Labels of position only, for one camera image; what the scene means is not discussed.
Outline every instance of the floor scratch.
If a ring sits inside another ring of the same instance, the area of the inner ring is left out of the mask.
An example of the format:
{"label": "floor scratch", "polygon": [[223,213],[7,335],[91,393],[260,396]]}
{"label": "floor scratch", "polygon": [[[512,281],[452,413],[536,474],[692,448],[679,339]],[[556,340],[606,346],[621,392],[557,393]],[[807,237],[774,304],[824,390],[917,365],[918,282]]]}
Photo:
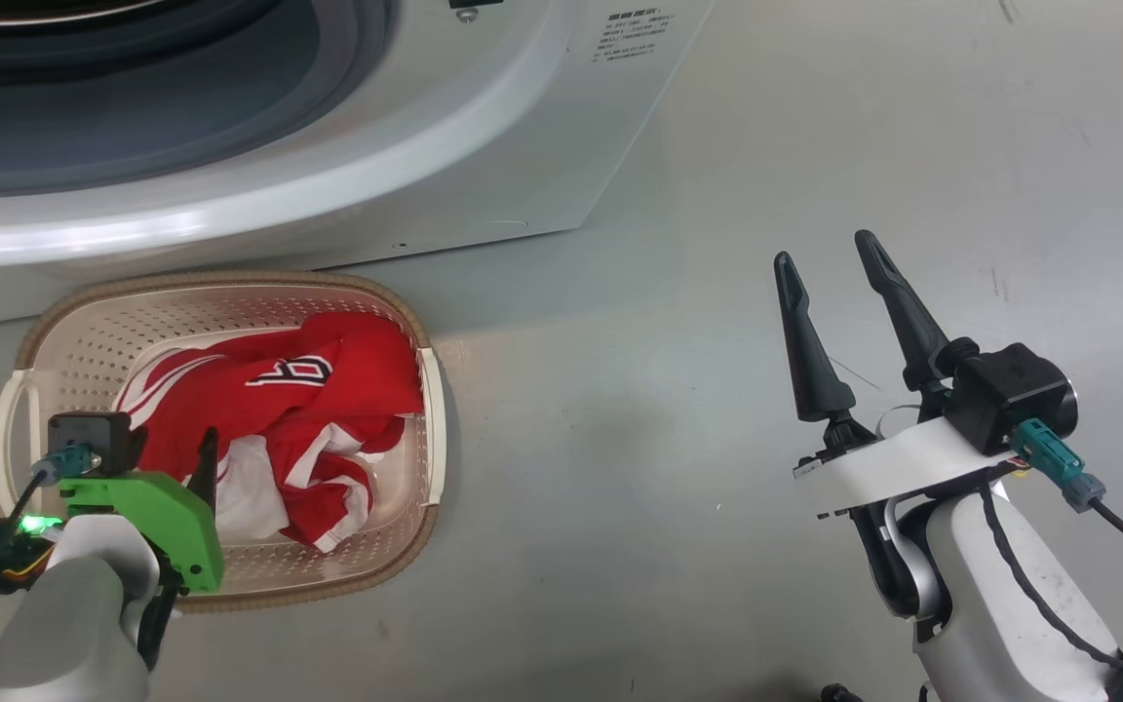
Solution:
{"label": "floor scratch", "polygon": [[874,385],[873,382],[869,382],[868,379],[866,379],[865,376],[861,376],[860,373],[856,373],[852,368],[848,368],[846,365],[843,365],[842,361],[839,361],[837,357],[833,357],[833,356],[825,356],[825,357],[828,357],[830,361],[833,361],[833,363],[837,364],[839,366],[839,368],[843,368],[843,370],[846,370],[846,372],[853,374],[853,376],[861,379],[861,381],[865,381],[865,385],[868,385],[868,386],[873,388],[874,390],[877,390],[878,392],[883,392],[882,388],[878,388],[877,385]]}

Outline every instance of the brown basket rim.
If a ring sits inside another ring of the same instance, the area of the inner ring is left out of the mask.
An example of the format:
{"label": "brown basket rim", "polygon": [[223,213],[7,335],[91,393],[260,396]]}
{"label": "brown basket rim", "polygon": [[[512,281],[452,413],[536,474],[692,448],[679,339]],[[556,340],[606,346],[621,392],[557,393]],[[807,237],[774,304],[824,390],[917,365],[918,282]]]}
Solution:
{"label": "brown basket rim", "polygon": [[[373,294],[382,299],[392,307],[410,325],[410,331],[414,334],[414,341],[419,348],[431,347],[431,338],[423,329],[423,323],[407,306],[404,299],[398,298],[384,285],[372,280],[358,276],[346,276],[338,274],[326,274],[326,272],[312,271],[206,271],[189,272],[188,274],[171,274],[159,276],[138,277],[119,281],[119,283],[94,284],[90,288],[79,290],[60,299],[54,306],[44,312],[33,327],[28,330],[24,343],[19,346],[17,355],[17,370],[31,370],[40,344],[45,341],[51,329],[66,319],[69,314],[80,310],[81,307],[91,306],[104,299],[124,298],[126,294],[138,294],[143,292],[168,292],[168,290],[186,290],[200,288],[246,288],[246,285],[304,285],[304,288],[330,288],[337,290],[357,290]],[[428,539],[432,537],[436,528],[436,520],[439,514],[439,505],[424,505],[423,519],[419,523],[414,537],[410,539],[410,545],[405,547],[392,560],[381,568],[371,573],[363,573],[359,576],[350,576],[331,582],[316,583],[289,587],[280,592],[247,592],[237,595],[200,595],[184,596],[177,601],[177,609],[188,614],[209,614],[219,612],[237,612],[237,610],[264,610],[268,608],[286,608],[290,604],[301,604],[326,600],[330,596],[348,595],[353,592],[362,592],[382,585],[392,578],[407,565],[414,563],[419,551],[422,551]]]}
{"label": "brown basket rim", "polygon": [[168,292],[168,290],[186,290],[200,288],[248,288],[249,285],[305,285],[307,288],[331,288],[337,290],[357,290],[366,292],[375,298],[383,299],[390,307],[404,317],[410,325],[410,331],[414,334],[414,341],[419,348],[427,348],[432,345],[423,329],[423,323],[407,306],[404,299],[398,298],[384,285],[375,281],[358,276],[346,276],[338,274],[323,274],[323,272],[312,271],[207,271],[193,272],[193,274],[171,274],[161,276],[147,276],[133,280],[119,281],[119,283],[94,284],[90,288],[77,290],[67,297],[60,299],[48,310],[37,317],[37,321],[28,330],[24,343],[19,346],[17,355],[17,370],[28,370],[33,367],[37,359],[37,352],[40,343],[45,341],[51,329],[66,319],[69,314],[80,310],[81,307],[91,306],[93,302],[101,302],[104,299],[128,297],[143,292]]}

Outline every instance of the letter logo on jersey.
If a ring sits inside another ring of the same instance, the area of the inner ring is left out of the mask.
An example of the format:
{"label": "letter logo on jersey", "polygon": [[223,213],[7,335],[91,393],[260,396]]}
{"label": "letter logo on jersey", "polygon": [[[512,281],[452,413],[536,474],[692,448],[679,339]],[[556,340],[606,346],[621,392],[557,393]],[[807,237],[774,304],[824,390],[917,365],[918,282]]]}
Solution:
{"label": "letter logo on jersey", "polygon": [[323,388],[331,377],[331,364],[323,356],[298,356],[276,361],[276,367],[246,385],[312,385]]}

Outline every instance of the washing machine drum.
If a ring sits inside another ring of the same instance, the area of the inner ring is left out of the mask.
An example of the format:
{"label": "washing machine drum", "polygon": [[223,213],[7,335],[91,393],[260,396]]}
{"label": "washing machine drum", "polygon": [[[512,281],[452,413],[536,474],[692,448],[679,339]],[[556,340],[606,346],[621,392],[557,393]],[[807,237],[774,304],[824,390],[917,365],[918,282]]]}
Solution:
{"label": "washing machine drum", "polygon": [[0,0],[0,195],[245,154],[355,92],[394,0]]}

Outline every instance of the white basket handle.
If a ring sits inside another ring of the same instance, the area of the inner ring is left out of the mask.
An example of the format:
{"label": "white basket handle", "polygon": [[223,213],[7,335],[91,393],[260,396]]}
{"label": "white basket handle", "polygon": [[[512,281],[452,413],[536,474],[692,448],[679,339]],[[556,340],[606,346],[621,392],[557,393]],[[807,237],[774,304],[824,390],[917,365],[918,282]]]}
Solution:
{"label": "white basket handle", "polygon": [[[11,423],[17,412],[19,396],[24,392],[35,395],[36,391],[28,383],[28,372],[13,372],[11,379],[3,385],[0,394],[0,508],[3,514],[10,513],[17,501],[17,485],[11,475]],[[40,456],[40,428],[34,414],[37,411],[36,396],[30,396],[30,430],[28,432],[28,450],[33,457]]]}
{"label": "white basket handle", "polygon": [[445,383],[440,381],[440,363],[431,347],[419,348],[423,377],[423,418],[427,421],[427,462],[432,475],[428,480],[428,505],[439,505],[445,492],[445,463],[448,458],[448,436],[445,419]]}

